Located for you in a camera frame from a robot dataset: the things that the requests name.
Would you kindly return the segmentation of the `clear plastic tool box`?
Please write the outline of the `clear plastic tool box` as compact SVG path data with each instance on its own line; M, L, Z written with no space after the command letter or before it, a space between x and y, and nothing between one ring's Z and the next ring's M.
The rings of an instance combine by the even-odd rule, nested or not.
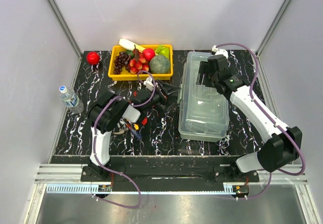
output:
M210 56L211 53L191 51L184 64L178 95L178 130L182 139L218 142L227 135L228 101L216 89L196 84L200 62Z

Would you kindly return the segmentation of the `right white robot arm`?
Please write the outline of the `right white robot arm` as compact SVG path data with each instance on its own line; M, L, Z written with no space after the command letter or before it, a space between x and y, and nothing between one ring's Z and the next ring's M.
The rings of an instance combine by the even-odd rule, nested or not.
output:
M290 128L278 119L254 95L247 79L232 73L224 55L212 55L206 61L201 61L196 83L215 88L242 111L264 142L258 152L245 154L230 166L229 173L233 180L242 181L250 171L265 170L272 173L281 170L301 156L301 130L298 127Z

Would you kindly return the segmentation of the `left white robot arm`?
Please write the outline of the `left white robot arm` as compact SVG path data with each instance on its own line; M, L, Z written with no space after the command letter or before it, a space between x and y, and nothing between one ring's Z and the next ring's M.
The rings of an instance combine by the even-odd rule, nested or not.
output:
M106 92L89 109L88 119L91 121L92 152L91 162L95 165L92 175L98 181L109 177L110 170L105 164L110 160L110 139L113 130L122 120L124 125L136 123L140 126L146 124L144 113L151 107L161 104L169 107L177 101L179 86L170 85L164 81L152 81L148 77L144 82L145 89L133 93L130 101Z

